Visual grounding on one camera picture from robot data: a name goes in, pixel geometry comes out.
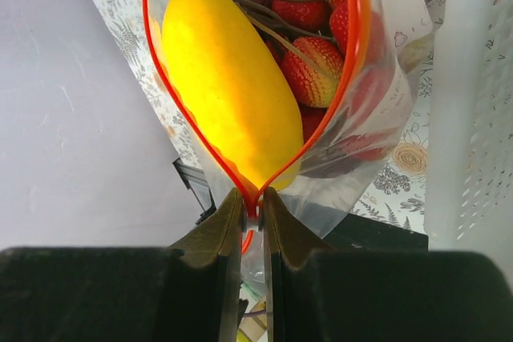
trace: artificial mango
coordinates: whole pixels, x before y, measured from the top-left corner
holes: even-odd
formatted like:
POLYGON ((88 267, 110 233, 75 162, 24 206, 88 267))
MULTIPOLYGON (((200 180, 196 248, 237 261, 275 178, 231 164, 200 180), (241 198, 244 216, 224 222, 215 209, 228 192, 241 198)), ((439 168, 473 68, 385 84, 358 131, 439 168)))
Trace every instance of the artificial mango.
MULTIPOLYGON (((171 84, 204 137, 256 188, 302 147, 301 115, 279 66, 233 0, 170 0, 162 27, 171 84)), ((273 187, 287 187, 290 167, 273 187)))

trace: floral tablecloth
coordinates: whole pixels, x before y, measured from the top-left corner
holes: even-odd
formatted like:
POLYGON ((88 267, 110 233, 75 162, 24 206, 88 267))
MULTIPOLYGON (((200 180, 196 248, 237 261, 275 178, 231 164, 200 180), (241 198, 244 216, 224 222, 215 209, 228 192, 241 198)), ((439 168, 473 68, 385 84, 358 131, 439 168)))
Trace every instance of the floral tablecloth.
MULTIPOLYGON (((93 0, 185 164, 201 168, 185 119, 160 81, 144 34, 141 0, 93 0)), ((445 0, 425 0, 436 26, 443 23, 445 0)), ((383 171, 366 190, 354 213, 424 232, 427 136, 433 54, 423 62, 418 101, 402 141, 383 171)))

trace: white container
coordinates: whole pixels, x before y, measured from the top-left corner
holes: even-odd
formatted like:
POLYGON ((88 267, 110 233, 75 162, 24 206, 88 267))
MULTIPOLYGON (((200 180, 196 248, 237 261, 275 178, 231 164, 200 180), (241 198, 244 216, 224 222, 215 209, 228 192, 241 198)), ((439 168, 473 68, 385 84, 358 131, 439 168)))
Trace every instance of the white container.
POLYGON ((434 45, 425 229, 513 287, 513 0, 446 0, 434 45))

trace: tablecloth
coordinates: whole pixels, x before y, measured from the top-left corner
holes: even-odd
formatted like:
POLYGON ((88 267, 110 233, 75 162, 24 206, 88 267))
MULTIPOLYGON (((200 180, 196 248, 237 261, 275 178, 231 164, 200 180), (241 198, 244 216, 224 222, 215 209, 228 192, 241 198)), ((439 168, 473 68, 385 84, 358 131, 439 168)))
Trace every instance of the tablecloth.
MULTIPOLYGON (((183 162, 201 168, 192 149, 186 122, 156 73, 144 33, 141 0, 93 0, 130 64, 149 103, 183 162)), ((443 23, 445 0, 425 0, 436 26, 443 23)), ((374 220, 424 232, 429 106, 433 53, 422 63, 418 100, 402 140, 382 172, 357 202, 353 212, 374 220)))

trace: yellow mango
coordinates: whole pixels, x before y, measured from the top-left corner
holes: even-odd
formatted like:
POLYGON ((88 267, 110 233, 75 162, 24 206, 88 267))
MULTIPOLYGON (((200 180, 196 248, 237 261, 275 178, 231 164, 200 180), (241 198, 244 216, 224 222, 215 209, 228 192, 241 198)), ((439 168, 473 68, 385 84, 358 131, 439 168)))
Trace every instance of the yellow mango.
MULTIPOLYGON (((303 145, 279 66, 233 0, 170 0, 162 45, 171 84, 205 138, 260 188, 303 145)), ((290 185, 299 164, 273 186, 290 185)))

